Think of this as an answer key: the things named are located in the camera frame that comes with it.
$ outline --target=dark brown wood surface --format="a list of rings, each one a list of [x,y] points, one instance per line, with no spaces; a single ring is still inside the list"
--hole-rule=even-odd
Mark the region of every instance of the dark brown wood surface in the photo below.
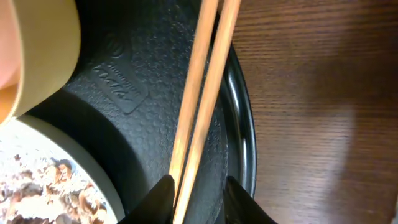
[[[398,1],[243,0],[234,34],[278,223],[390,223],[398,193]]]

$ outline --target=pair of chopsticks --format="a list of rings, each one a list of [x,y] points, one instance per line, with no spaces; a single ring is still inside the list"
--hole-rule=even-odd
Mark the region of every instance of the pair of chopsticks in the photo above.
[[[221,12],[220,23],[211,53],[210,64],[207,71],[205,87],[203,89],[200,107],[193,138],[185,168],[184,177],[179,197],[178,187],[183,171],[185,155],[195,115],[196,105],[205,69],[206,57],[210,45],[211,33],[216,17],[218,0],[202,0],[195,40],[189,63],[188,76],[185,83],[180,116],[178,119],[177,133],[172,154],[169,174],[175,181],[176,198],[174,224],[182,224],[189,198],[197,175],[203,146],[207,138],[211,117],[213,116],[221,79],[226,64],[232,35],[238,16],[241,0],[225,0]]]

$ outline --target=embossed mark on tray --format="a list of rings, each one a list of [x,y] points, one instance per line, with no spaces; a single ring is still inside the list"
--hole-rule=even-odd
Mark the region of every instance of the embossed mark on tray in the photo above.
[[[124,113],[131,113],[147,97],[148,89],[135,76],[129,63],[131,48],[123,40],[113,33],[105,36],[90,77]]]

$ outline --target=tray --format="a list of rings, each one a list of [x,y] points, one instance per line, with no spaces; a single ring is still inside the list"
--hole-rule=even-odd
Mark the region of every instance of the tray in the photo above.
[[[82,31],[78,66],[62,90],[29,114],[79,142],[109,175],[129,213],[169,171],[200,2],[76,4]],[[223,223],[227,175],[254,195],[254,124],[233,48],[185,223]]]

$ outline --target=yellow cup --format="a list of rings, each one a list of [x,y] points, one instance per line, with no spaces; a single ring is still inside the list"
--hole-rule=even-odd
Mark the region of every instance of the yellow cup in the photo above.
[[[0,126],[61,89],[80,53],[74,0],[10,1],[20,43],[17,84],[0,90]]]

